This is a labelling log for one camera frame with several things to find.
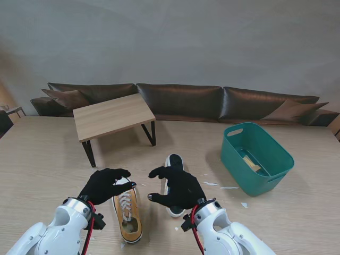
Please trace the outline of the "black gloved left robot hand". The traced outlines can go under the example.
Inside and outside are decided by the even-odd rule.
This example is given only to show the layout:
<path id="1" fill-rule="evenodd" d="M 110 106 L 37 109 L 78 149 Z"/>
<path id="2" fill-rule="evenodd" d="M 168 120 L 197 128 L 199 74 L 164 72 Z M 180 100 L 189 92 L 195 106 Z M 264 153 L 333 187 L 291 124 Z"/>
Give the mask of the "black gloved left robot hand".
<path id="1" fill-rule="evenodd" d="M 123 184 L 114 184 L 130 176 L 131 173 L 122 168 L 105 168 L 95 171 L 81 190 L 78 198 L 83 201 L 90 201 L 93 205 L 100 205 L 114 196 L 135 188 L 137 184 L 131 181 Z"/>

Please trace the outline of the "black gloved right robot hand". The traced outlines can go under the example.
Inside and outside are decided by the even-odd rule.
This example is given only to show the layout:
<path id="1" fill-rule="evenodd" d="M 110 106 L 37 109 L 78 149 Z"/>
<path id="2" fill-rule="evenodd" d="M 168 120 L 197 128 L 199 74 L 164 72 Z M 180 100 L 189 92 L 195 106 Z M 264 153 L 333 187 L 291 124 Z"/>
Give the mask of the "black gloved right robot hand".
<path id="1" fill-rule="evenodd" d="M 182 209 L 192 209 L 198 204 L 199 199 L 206 199 L 197 178 L 183 170 L 173 167 L 158 167 L 153 169 L 148 177 L 167 179 L 170 193 L 161 195 L 159 193 L 148 194 L 148 199 L 165 207 L 177 206 Z"/>

